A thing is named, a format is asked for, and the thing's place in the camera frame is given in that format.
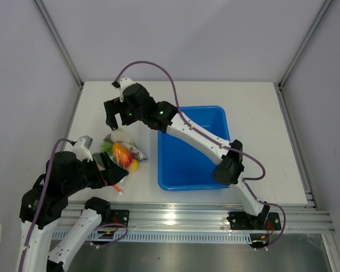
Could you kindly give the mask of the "white cauliflower toy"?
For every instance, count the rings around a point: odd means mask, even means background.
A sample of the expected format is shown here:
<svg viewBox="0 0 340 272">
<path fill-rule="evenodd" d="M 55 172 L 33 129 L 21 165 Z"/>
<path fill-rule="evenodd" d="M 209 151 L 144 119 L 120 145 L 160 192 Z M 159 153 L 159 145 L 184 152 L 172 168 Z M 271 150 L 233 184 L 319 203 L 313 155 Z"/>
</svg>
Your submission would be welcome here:
<svg viewBox="0 0 340 272">
<path fill-rule="evenodd" d="M 112 146 L 116 143 L 124 143 L 124 144 L 129 144 L 129 145 L 134 145 L 135 142 L 131 135 L 123 130 L 123 129 L 117 129 L 115 131 L 112 131 L 108 135 L 105 136 L 103 139 L 103 142 L 101 144 L 101 151 L 111 151 Z"/>
</svg>

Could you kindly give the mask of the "yellow orange mango toy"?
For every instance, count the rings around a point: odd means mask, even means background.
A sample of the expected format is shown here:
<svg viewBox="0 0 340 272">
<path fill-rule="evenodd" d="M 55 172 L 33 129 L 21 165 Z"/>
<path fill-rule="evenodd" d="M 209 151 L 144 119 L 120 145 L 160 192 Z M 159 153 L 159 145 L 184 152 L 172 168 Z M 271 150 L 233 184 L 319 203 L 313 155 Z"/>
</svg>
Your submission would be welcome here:
<svg viewBox="0 0 340 272">
<path fill-rule="evenodd" d="M 139 168 L 139 161 L 136 159 L 133 159 L 131 164 L 128 166 L 127 170 L 132 173 L 136 171 Z"/>
</svg>

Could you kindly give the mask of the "clear zip top bag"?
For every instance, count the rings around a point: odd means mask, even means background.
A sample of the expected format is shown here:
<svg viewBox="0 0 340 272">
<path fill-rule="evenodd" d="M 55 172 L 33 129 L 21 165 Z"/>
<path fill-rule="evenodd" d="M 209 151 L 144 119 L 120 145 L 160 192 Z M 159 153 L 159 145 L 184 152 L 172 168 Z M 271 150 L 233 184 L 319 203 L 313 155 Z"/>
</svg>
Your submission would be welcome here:
<svg viewBox="0 0 340 272">
<path fill-rule="evenodd" d="M 137 147 L 131 135 L 123 129 L 109 133 L 103 139 L 100 152 L 106 152 L 115 164 L 129 173 L 135 172 L 142 163 L 148 161 L 148 156 Z"/>
</svg>

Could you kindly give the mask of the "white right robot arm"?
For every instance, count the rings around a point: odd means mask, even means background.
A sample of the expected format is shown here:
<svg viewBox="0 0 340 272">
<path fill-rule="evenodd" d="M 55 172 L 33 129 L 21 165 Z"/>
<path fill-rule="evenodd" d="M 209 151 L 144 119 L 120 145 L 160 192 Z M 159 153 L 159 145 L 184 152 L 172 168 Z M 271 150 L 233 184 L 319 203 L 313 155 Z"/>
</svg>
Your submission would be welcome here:
<svg viewBox="0 0 340 272">
<path fill-rule="evenodd" d="M 152 130 L 193 146 L 215 164 L 212 178 L 222 185 L 233 186 L 239 192 L 248 224 L 258 229 L 267 223 L 270 207 L 250 191 L 248 179 L 244 176 L 243 157 L 246 153 L 240 141 L 227 141 L 200 127 L 178 105 L 156 102 L 141 84 L 129 78 L 117 80 L 112 85 L 120 91 L 119 97 L 104 103 L 106 124 L 112 130 L 118 129 L 118 114 L 124 126 L 140 121 Z"/>
</svg>

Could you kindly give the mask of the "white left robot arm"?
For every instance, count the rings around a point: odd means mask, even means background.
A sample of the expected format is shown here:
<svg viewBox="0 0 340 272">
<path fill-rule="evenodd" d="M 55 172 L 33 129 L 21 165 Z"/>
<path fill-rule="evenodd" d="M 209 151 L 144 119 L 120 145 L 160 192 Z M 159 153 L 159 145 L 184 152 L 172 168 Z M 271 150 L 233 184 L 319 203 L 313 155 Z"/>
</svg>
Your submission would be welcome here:
<svg viewBox="0 0 340 272">
<path fill-rule="evenodd" d="M 50 243 L 69 197 L 85 188 L 101 189 L 119 183 L 129 173 L 112 161 L 107 153 L 100 157 L 104 169 L 94 160 L 79 160 L 70 151 L 55 152 L 46 163 L 31 190 L 22 198 L 21 251 L 18 271 L 67 271 L 78 250 L 90 234 L 101 227 L 127 229 L 115 216 L 110 202 L 90 198 L 78 221 L 53 250 Z"/>
</svg>

